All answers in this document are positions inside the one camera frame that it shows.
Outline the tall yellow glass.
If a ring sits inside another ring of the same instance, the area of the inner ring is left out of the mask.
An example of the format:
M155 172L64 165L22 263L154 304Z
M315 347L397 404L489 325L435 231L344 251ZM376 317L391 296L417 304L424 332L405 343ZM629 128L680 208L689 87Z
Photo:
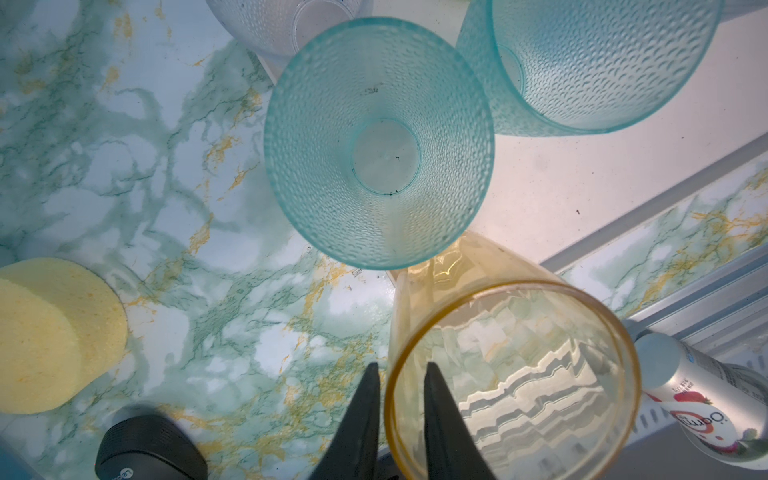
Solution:
M495 477L595 479L608 469L632 430L641 372L606 306L470 231L390 278L384 430L407 478L428 475L429 364Z

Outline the clear textured glass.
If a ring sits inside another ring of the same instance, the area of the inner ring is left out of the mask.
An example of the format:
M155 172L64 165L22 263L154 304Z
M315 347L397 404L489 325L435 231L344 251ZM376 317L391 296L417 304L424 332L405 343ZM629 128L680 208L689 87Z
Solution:
M372 14L363 0L211 0L216 19L256 54L288 60L322 32Z

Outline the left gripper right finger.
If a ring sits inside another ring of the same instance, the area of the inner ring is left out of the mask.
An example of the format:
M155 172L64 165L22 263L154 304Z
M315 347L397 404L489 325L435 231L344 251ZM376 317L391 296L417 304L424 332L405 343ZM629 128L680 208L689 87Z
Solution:
M424 378L424 414L429 479L495 479L434 362Z

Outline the teal textured glass front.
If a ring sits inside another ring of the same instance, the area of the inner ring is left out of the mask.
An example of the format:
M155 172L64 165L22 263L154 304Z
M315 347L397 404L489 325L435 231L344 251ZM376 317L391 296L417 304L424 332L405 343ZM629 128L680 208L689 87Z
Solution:
M293 57L269 103L264 154L278 204L312 246L397 270L468 228L494 141L483 87L453 46L418 24L369 17Z

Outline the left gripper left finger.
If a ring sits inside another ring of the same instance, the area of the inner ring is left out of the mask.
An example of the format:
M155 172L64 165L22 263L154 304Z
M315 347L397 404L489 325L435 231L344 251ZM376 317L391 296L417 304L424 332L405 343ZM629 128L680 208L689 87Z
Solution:
M379 445L381 385L377 362L370 363L328 450L310 479L374 479Z

